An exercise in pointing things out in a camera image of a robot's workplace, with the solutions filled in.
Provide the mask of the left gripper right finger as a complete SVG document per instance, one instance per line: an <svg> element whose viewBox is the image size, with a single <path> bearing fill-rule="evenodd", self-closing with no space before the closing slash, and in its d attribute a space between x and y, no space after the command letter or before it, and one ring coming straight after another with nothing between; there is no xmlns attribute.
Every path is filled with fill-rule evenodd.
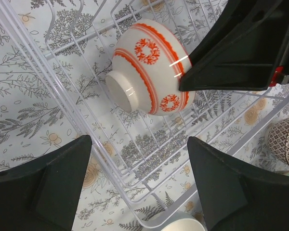
<svg viewBox="0 0 289 231"><path fill-rule="evenodd" d="M197 137L189 159L210 231L289 231L289 176L225 154Z"/></svg>

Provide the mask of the orange floral bowl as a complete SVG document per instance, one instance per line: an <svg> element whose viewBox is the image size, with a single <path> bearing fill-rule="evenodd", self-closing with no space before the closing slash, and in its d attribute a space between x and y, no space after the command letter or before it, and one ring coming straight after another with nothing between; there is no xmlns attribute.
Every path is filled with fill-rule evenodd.
<svg viewBox="0 0 289 231"><path fill-rule="evenodd" d="M174 34L154 20L141 19L118 40L105 82L125 112L165 116L193 103L194 91L179 91L181 78L191 67Z"/></svg>

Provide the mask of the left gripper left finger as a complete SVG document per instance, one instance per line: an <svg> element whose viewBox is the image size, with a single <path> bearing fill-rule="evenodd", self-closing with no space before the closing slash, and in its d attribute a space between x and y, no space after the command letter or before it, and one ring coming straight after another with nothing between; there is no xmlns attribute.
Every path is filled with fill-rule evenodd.
<svg viewBox="0 0 289 231"><path fill-rule="evenodd" d="M89 135L0 172L0 231L72 230L92 149Z"/></svg>

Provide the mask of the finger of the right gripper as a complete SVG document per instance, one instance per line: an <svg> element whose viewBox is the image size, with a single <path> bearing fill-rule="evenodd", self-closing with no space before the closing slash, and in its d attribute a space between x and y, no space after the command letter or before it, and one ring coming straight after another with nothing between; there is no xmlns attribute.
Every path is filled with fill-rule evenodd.
<svg viewBox="0 0 289 231"><path fill-rule="evenodd" d="M289 0L230 0L189 58L180 91L288 84Z"/></svg>

